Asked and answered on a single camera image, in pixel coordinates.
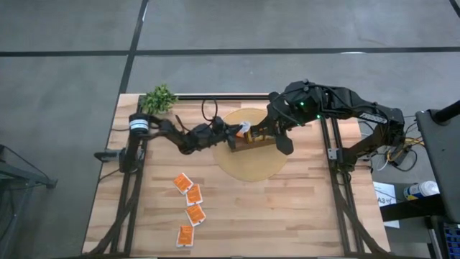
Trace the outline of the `white and blue bottle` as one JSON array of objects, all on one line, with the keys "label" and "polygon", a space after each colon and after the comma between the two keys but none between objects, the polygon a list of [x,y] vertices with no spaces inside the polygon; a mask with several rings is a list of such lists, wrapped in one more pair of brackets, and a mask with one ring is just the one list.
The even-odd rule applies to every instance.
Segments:
[{"label": "white and blue bottle", "polygon": [[403,195],[408,201],[437,194],[440,194],[440,191],[435,181],[424,181],[422,183],[413,184],[412,186],[406,187],[403,191]]}]

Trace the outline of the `yellow tea bag packet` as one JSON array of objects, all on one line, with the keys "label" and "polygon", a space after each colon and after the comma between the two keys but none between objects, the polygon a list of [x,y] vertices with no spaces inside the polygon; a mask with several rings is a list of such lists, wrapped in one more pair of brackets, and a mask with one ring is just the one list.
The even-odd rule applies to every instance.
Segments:
[{"label": "yellow tea bag packet", "polygon": [[266,135],[263,132],[258,130],[249,129],[247,132],[244,133],[245,140],[248,143],[252,142],[263,142],[267,139]]}]

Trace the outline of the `round woven straw placemat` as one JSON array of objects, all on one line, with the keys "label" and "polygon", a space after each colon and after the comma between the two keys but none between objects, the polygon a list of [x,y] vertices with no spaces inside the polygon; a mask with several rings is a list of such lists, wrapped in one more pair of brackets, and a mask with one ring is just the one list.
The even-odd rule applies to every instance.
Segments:
[{"label": "round woven straw placemat", "polygon": [[[266,115],[262,109],[242,108],[227,114],[224,121],[228,124],[258,124]],[[279,173],[288,161],[288,157],[276,148],[275,141],[268,145],[266,142],[269,140],[262,146],[235,152],[226,143],[219,143],[211,150],[219,168],[229,176],[240,181],[258,182]]]}]

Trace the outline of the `brown wooden tea box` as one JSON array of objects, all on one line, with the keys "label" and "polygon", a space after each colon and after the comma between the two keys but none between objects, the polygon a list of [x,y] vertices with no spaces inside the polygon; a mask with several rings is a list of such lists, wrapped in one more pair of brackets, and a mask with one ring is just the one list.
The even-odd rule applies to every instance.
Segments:
[{"label": "brown wooden tea box", "polygon": [[259,147],[264,147],[267,145],[274,145],[275,140],[272,141],[263,141],[263,142],[252,142],[248,143],[244,138],[239,138],[236,137],[236,148],[234,150],[231,150],[232,152],[239,152],[243,150],[249,150],[249,149],[254,149],[254,148],[259,148]]}]

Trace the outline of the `black pole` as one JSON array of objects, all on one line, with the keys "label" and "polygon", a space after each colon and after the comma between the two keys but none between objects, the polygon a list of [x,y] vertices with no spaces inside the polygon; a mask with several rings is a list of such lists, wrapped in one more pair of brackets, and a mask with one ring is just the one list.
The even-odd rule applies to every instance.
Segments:
[{"label": "black pole", "polygon": [[440,109],[433,110],[431,112],[432,120],[439,125],[447,125],[450,123],[450,119],[458,116],[460,114],[460,100],[455,103]]}]

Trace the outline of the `black cart shelf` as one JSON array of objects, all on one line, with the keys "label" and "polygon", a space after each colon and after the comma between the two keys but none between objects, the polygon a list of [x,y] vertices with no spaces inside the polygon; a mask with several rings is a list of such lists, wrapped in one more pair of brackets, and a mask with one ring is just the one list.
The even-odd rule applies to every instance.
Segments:
[{"label": "black cart shelf", "polygon": [[440,194],[381,206],[379,209],[384,222],[416,217],[446,216]]}]

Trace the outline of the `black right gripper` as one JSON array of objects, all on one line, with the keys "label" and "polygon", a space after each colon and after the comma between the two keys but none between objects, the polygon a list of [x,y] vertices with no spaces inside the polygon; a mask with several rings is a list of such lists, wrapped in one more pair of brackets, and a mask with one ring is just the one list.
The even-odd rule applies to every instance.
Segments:
[{"label": "black right gripper", "polygon": [[269,104],[267,105],[267,116],[269,120],[262,120],[253,126],[253,131],[258,132],[257,141],[275,140],[276,148],[284,155],[293,153],[293,141],[287,136],[287,126],[290,120],[286,119],[277,111],[282,103],[281,95],[278,92],[271,92],[268,95]]}]

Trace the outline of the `dark metal stand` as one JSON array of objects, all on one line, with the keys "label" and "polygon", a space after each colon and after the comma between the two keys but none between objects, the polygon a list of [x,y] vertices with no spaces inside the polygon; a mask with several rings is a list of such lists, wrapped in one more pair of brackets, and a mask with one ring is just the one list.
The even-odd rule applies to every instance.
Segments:
[{"label": "dark metal stand", "polygon": [[[37,172],[9,164],[4,158],[6,150]],[[57,182],[57,179],[50,178],[10,147],[0,144],[0,259],[7,259],[12,253],[32,191],[42,186],[53,189]]]}]

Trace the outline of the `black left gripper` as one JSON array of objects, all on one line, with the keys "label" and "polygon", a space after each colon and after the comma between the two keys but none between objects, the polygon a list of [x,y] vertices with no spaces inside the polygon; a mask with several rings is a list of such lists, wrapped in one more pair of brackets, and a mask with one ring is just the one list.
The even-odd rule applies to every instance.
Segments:
[{"label": "black left gripper", "polygon": [[238,132],[231,130],[240,130],[241,128],[242,126],[240,124],[227,124],[222,118],[216,117],[212,126],[212,130],[215,134],[213,144],[216,145],[220,142],[226,142],[230,149],[234,150],[236,148],[236,134]]}]

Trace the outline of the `black power strip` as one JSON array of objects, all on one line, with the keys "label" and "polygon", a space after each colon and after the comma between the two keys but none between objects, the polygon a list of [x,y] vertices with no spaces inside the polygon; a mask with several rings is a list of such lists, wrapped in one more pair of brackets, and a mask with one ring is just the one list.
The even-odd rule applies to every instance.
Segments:
[{"label": "black power strip", "polygon": [[389,163],[401,165],[408,153],[409,151],[406,147],[399,146],[395,148],[393,151],[389,151],[387,153],[387,160],[389,161]]}]

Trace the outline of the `white paper sheet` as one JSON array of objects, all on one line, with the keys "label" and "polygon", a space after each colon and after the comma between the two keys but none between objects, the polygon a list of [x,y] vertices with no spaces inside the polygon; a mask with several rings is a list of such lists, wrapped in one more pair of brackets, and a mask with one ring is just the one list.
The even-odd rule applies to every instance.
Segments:
[{"label": "white paper sheet", "polygon": [[[379,207],[396,204],[396,193],[395,186],[388,183],[373,182],[374,190],[377,195],[377,201]],[[385,221],[384,226],[394,229],[400,228],[400,222],[398,220]]]}]

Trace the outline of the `dark grey cart top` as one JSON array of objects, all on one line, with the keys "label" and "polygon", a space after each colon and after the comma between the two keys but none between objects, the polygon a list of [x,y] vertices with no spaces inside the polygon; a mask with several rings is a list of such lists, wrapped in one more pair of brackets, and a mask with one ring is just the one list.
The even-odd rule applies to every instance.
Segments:
[{"label": "dark grey cart top", "polygon": [[447,217],[460,223],[460,115],[447,125],[435,123],[429,111],[416,113]]}]

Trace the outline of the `green plant in white pot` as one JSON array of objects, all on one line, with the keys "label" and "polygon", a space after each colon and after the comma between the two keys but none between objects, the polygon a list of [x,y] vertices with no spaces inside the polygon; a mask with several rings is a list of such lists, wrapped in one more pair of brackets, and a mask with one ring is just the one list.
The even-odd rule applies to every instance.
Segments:
[{"label": "green plant in white pot", "polygon": [[145,94],[141,101],[142,112],[151,115],[164,114],[169,112],[177,101],[177,96],[164,83]]}]

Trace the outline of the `orange tea bag packet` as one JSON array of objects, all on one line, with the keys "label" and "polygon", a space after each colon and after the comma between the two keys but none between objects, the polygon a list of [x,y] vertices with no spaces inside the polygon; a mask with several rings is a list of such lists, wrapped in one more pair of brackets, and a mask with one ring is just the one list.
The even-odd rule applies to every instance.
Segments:
[{"label": "orange tea bag packet", "polygon": [[190,225],[181,225],[178,231],[176,247],[192,247],[194,241],[194,227]]},{"label": "orange tea bag packet", "polygon": [[186,193],[186,203],[188,206],[193,206],[196,204],[201,204],[203,202],[203,197],[201,194],[201,189],[199,184],[194,184],[190,190]]},{"label": "orange tea bag packet", "polygon": [[243,121],[239,124],[241,128],[239,131],[236,133],[236,136],[239,138],[244,138],[244,135],[250,130],[251,128],[251,123],[248,121]]},{"label": "orange tea bag packet", "polygon": [[189,206],[185,210],[185,213],[187,214],[190,224],[193,227],[202,224],[206,219],[206,214],[200,204]]},{"label": "orange tea bag packet", "polygon": [[175,188],[182,194],[185,195],[192,187],[193,182],[184,173],[180,173],[174,180],[173,184]]}]

